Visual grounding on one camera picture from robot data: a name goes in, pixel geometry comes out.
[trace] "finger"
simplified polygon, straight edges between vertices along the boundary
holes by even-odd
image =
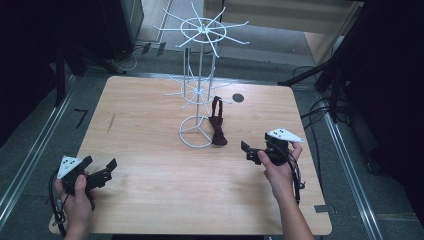
[[[261,160],[262,164],[265,166],[265,168],[271,163],[271,160],[269,159],[268,155],[264,151],[258,152],[259,160]]]
[[[61,194],[63,192],[63,184],[62,179],[57,179],[54,182],[54,188],[56,189],[57,194]]]
[[[90,190],[90,196],[93,198],[93,200],[97,200],[97,191],[94,191],[93,189]]]
[[[300,154],[302,153],[302,146],[300,146],[297,142],[291,143],[293,146],[293,151],[291,152],[291,158],[294,158],[293,160],[297,161],[299,159]]]
[[[84,175],[79,175],[75,181],[75,197],[85,197],[85,187],[87,186],[87,180]]]

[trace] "gray floor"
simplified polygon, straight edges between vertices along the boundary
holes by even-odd
[[[254,31],[246,33],[234,33],[234,36],[249,38]],[[301,33],[288,33],[285,35],[288,44],[279,47],[278,43],[267,43],[265,45],[255,44],[249,46],[252,51],[258,54],[248,54],[243,57],[242,52],[237,50],[238,55],[226,55],[231,48],[237,48],[229,44],[220,46],[223,55],[217,61],[216,76],[222,81],[237,81],[247,84],[272,84],[276,81],[290,79],[293,74],[298,75],[308,68],[300,66],[310,66],[312,63],[310,53],[308,53],[305,40],[301,38]],[[166,38],[163,41],[168,43],[172,39]],[[281,57],[284,60],[271,60],[273,49],[281,50]],[[151,49],[146,54],[137,51],[134,56],[137,59],[137,66],[128,71],[130,76],[153,76],[150,73],[181,74],[182,73],[182,53],[179,49],[166,49],[162,55],[157,56],[157,50]],[[210,64],[211,56],[206,56],[206,63]],[[21,124],[7,143],[0,149],[0,194],[5,196],[6,192],[13,184],[13,180],[19,169],[29,169],[29,172],[22,173],[15,179],[20,179],[26,175],[28,182],[24,184],[19,199],[12,202],[14,208],[9,215],[1,217],[0,239],[60,239],[60,236],[51,234],[47,229],[47,224],[51,216],[49,206],[45,205],[47,199],[47,183],[51,172],[57,168],[58,162],[63,155],[75,156],[94,113],[97,101],[101,95],[106,80],[111,74],[104,69],[87,61],[89,66],[85,77],[74,78],[75,85],[72,95],[64,109],[63,116],[57,126],[52,129],[52,135],[45,142],[45,147],[40,149],[40,154],[34,154],[31,149],[37,140],[38,134],[42,131],[44,124],[54,110],[53,91],[38,106],[38,108]],[[135,62],[132,56],[117,62],[121,67],[132,68]],[[319,99],[319,94],[313,90],[314,77],[293,86],[296,102],[300,114],[306,114],[311,106]],[[81,120],[81,113],[75,109],[88,110],[88,115],[82,121],[79,128],[76,128]],[[359,182],[366,194],[367,200],[376,216],[376,220],[384,239],[424,239],[424,231],[415,217],[409,202],[405,196],[404,189],[390,176],[374,176],[370,174],[366,167],[366,158],[361,151],[353,130],[346,124],[337,124],[342,133],[344,143],[348,149],[350,160],[354,166]],[[323,239],[367,239],[370,238],[363,222],[362,215],[358,210],[358,204],[352,193],[349,180],[345,174],[345,168],[341,157],[334,144],[325,118],[313,125],[316,134],[314,140],[312,129],[306,130],[310,149],[314,156],[314,161],[318,170],[318,159],[320,159],[323,194],[327,205],[334,209],[330,214],[333,231]],[[26,159],[35,159],[33,166]],[[90,239],[110,239],[110,235],[95,235]],[[281,239],[279,236],[272,236],[272,239]]]

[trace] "cable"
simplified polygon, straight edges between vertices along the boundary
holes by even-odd
[[[221,12],[224,10],[224,8],[225,8],[225,0],[222,0]],[[221,16],[219,16],[219,23],[222,23],[222,14]]]
[[[314,104],[312,104],[311,108],[309,109],[309,113],[303,114],[301,115],[301,118],[309,118],[309,123],[306,124],[304,126],[304,129],[306,130],[307,128],[311,128],[311,133],[312,133],[312,138],[314,140],[315,143],[315,149],[316,149],[316,159],[317,159],[317,174],[318,174],[318,181],[319,181],[319,185],[321,187],[321,191],[324,193],[324,189],[322,186],[322,174],[321,174],[321,156],[320,156],[320,151],[319,151],[319,146],[318,146],[318,140],[316,137],[316,133],[315,133],[315,129],[313,127],[313,124],[320,121],[325,114],[327,114],[330,110],[329,106],[324,106],[324,107],[320,107],[317,109],[314,109],[316,107],[316,105],[318,105],[319,103],[321,103],[322,101],[326,101],[329,100],[330,98],[322,98],[319,99],[318,101],[316,101]],[[347,102],[347,100],[345,99],[337,99],[338,101],[345,101]],[[345,105],[343,106],[337,106],[336,107],[336,113],[345,113]]]
[[[63,212],[64,203],[62,203],[60,198],[58,199],[57,202],[55,202],[54,194],[53,194],[54,177],[56,176],[58,172],[59,172],[59,169],[53,171],[52,175],[50,176],[49,186],[48,186],[49,199],[50,199],[50,206],[52,207],[53,215],[55,217],[55,222],[53,224],[57,224],[62,237],[65,237],[66,230],[65,230],[65,227],[63,226],[63,223],[66,221],[65,213]]]
[[[294,185],[294,191],[295,191],[295,198],[296,198],[296,202],[299,205],[300,203],[300,170],[299,167],[295,161],[294,156],[289,152],[288,154],[292,157],[294,164],[296,165],[296,168],[293,167],[292,165],[292,161],[290,160],[290,158],[286,155],[286,153],[280,148],[278,147],[276,144],[267,141],[267,144],[272,145],[273,148],[277,149],[285,158],[287,163],[289,164],[289,167],[292,171],[292,178],[293,178],[293,185]]]
[[[138,44],[138,45],[136,45],[135,47],[144,47],[144,45],[142,45],[142,44]],[[158,50],[159,48],[156,48],[156,47],[150,47],[150,49]],[[174,53],[182,53],[182,52],[184,52],[184,50],[172,50],[172,49],[164,49],[163,51],[164,51],[164,52],[174,52]],[[219,46],[218,53],[219,53],[219,52],[221,52],[221,51],[222,51],[222,47],[221,47],[221,46]],[[190,52],[190,53],[191,53],[191,54],[200,54],[200,52]],[[211,53],[213,53],[213,50],[210,50],[210,51],[204,52],[203,54],[211,54]]]
[[[295,73],[297,70],[302,69],[302,68],[314,68],[314,66],[300,66],[300,67],[297,67],[297,68],[293,69],[293,71],[292,71],[292,78],[294,78],[294,77],[295,77],[294,73]]]
[[[112,64],[113,65],[115,65],[117,68],[119,68],[119,69],[121,69],[122,71],[131,71],[131,70],[134,70],[134,68],[135,67],[137,67],[137,58],[135,57],[135,53],[138,51],[138,50],[140,50],[140,49],[144,49],[144,48],[137,48],[137,49],[135,49],[133,52],[132,52],[132,56],[133,56],[133,59],[134,59],[134,61],[135,61],[135,64],[134,64],[134,66],[132,67],[132,68],[122,68],[122,67],[120,67],[120,66],[118,66],[118,64],[116,64],[115,63],[115,61],[113,61],[113,59],[112,59]]]

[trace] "black cabinet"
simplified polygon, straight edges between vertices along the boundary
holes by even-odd
[[[0,146],[55,86],[47,9],[44,1],[0,1]]]
[[[141,0],[76,0],[65,6],[67,39],[101,58],[120,59],[132,52],[144,19]]]
[[[343,59],[347,94],[375,139],[370,159],[405,186],[423,223],[424,2],[375,2]]]

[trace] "black cable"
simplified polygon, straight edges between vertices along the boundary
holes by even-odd
[[[298,172],[296,172],[295,168],[291,164],[290,158],[285,154],[285,152],[280,147],[278,147],[276,144],[274,144],[272,142],[268,142],[268,143],[270,145],[272,145],[273,148],[277,149],[286,158],[287,163],[289,164],[289,167],[292,171],[292,178],[293,178],[294,191],[295,191],[294,195],[295,195],[295,198],[296,198],[296,202],[299,205],[299,203],[300,203],[300,179],[299,179],[300,171],[299,171],[299,168],[297,166],[297,163],[295,162],[296,160],[295,160],[294,156],[289,152],[289,154],[293,158],[293,161],[296,164],[296,169],[298,170]]]
[[[221,12],[224,10],[225,7],[225,0],[222,0],[222,6],[221,6]],[[222,23],[222,14],[219,16],[219,23]]]
[[[328,100],[329,98],[322,98],[322,99],[320,99],[320,100],[318,100],[318,101],[316,101],[314,104],[312,104],[312,106],[311,106],[311,108],[309,109],[309,113],[312,113],[312,112],[314,112],[313,111],[313,109],[314,109],[314,107],[318,104],[318,103],[320,103],[320,102],[322,102],[322,101],[324,101],[324,100]],[[317,172],[318,172],[318,182],[319,182],[319,185],[320,185],[320,187],[321,187],[321,191],[324,193],[324,189],[323,189],[323,187],[322,187],[322,177],[321,177],[321,157],[320,157],[320,152],[319,152],[319,147],[318,147],[318,140],[317,140],[317,137],[316,137],[316,134],[315,134],[315,130],[314,130],[314,127],[313,127],[313,124],[315,123],[315,122],[317,122],[317,121],[319,121],[319,120],[321,120],[322,119],[322,117],[328,112],[328,110],[329,110],[329,107],[323,107],[323,108],[326,108],[327,110],[324,110],[324,111],[322,111],[322,112],[319,112],[320,113],[320,115],[318,115],[318,117],[319,117],[319,119],[318,120],[316,120],[316,119],[314,119],[315,121],[313,121],[312,120],[312,115],[313,114],[307,114],[307,116],[309,116],[309,124],[308,125],[306,125],[305,127],[304,127],[304,129],[306,129],[306,128],[308,128],[308,127],[311,127],[311,132],[312,132],[312,137],[313,137],[313,139],[314,139],[314,143],[315,143],[315,150],[316,150],[316,157],[317,157]]]
[[[297,164],[298,159],[296,159],[291,152],[289,152],[289,155],[292,157],[292,160],[290,161],[290,159],[289,159],[289,161],[288,161],[289,164],[291,164],[290,162],[294,162],[294,164],[296,166],[295,171],[297,173],[297,181],[298,181],[297,184],[299,185],[299,189],[304,189],[305,188],[305,182],[302,183],[302,173],[300,172],[299,164]]]
[[[293,84],[296,84],[308,77],[314,76],[315,74],[318,74],[320,72],[322,72],[322,74],[325,74],[325,69],[331,64],[331,59],[329,59],[327,62],[321,63],[320,65],[316,66],[316,67],[312,67],[310,70],[301,73],[299,76],[293,77],[289,80],[286,81],[282,81],[282,82],[277,82],[278,86],[292,86]]]
[[[63,201],[63,203],[62,203],[62,207],[63,207],[63,206],[65,206],[65,203],[66,203],[66,201],[68,200],[69,194],[70,194],[70,193],[66,194],[66,198],[65,198],[65,200],[64,200],[64,201]]]
[[[293,69],[293,71],[292,71],[292,78],[294,78],[294,77],[295,77],[294,73],[295,73],[297,70],[302,69],[302,68],[314,68],[314,67],[313,67],[313,66],[300,66],[300,67],[297,67],[297,68]]]
[[[313,114],[315,114],[317,112],[321,112],[321,111],[325,111],[325,110],[328,110],[328,107],[320,107],[320,108],[315,109],[315,110],[313,110],[311,112],[308,112],[308,113],[305,113],[303,115],[300,115],[300,118],[305,118],[305,117],[308,117],[309,115],[313,115]]]
[[[66,230],[65,227],[63,226],[63,223],[66,221],[66,217],[65,217],[65,213],[63,212],[63,204],[61,203],[61,209],[58,209],[58,206],[56,205],[55,199],[54,199],[54,194],[53,194],[53,182],[54,182],[54,177],[56,176],[56,174],[58,173],[59,169],[53,171],[52,175],[50,176],[50,180],[49,180],[49,199],[50,199],[50,205],[52,207],[53,210],[53,215],[55,218],[55,224],[57,224],[60,234],[62,235],[62,237],[65,237],[66,235]]]
[[[135,47],[144,47],[144,45],[140,44],[140,45],[136,45]],[[150,49],[158,50],[159,48],[150,47]],[[164,52],[174,52],[174,53],[182,53],[182,52],[184,52],[184,50],[181,50],[180,51],[180,50],[171,50],[171,49],[164,49],[163,51]],[[190,53],[192,53],[192,54],[200,54],[200,52],[190,52]],[[213,53],[213,50],[204,52],[203,54],[210,54],[210,53]]]
[[[317,115],[313,118],[312,118],[312,114],[308,115],[309,123],[303,129],[306,130],[309,127],[311,127],[312,124],[319,122],[325,116],[325,114],[327,114],[328,112],[329,112],[329,109],[318,111],[318,112],[315,113]]]

